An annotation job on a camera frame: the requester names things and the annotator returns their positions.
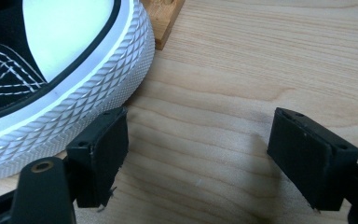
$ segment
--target screw hole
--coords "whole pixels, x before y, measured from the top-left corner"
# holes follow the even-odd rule
[[[83,147],[83,146],[86,146],[88,144],[89,144],[89,142],[79,142],[79,144],[77,144],[77,145],[80,146],[80,147]]]
[[[41,161],[37,164],[35,164],[32,168],[31,171],[33,173],[42,173],[45,172],[46,170],[51,169],[51,167],[54,166],[54,163],[52,161]]]

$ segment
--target black clamp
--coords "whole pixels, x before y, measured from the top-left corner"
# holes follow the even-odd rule
[[[128,153],[127,109],[104,112],[66,148],[63,160],[26,165],[17,189],[0,197],[0,223],[76,223],[78,207],[106,206]]]
[[[277,108],[268,154],[314,209],[338,211],[346,198],[358,224],[358,148],[295,111]]]

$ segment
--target wooden block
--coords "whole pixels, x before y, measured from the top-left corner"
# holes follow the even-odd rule
[[[162,50],[185,0],[141,0],[149,14],[156,49]]]

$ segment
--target light wood surface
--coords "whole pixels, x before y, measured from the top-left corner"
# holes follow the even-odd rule
[[[165,5],[170,5],[172,4],[173,0],[164,0],[164,4]]]
[[[358,146],[358,0],[187,0],[128,102],[115,196],[78,223],[347,223],[266,154],[277,106]]]

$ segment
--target sneaker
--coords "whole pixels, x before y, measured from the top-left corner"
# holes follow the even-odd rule
[[[139,0],[0,1],[0,178],[121,106],[154,47]]]

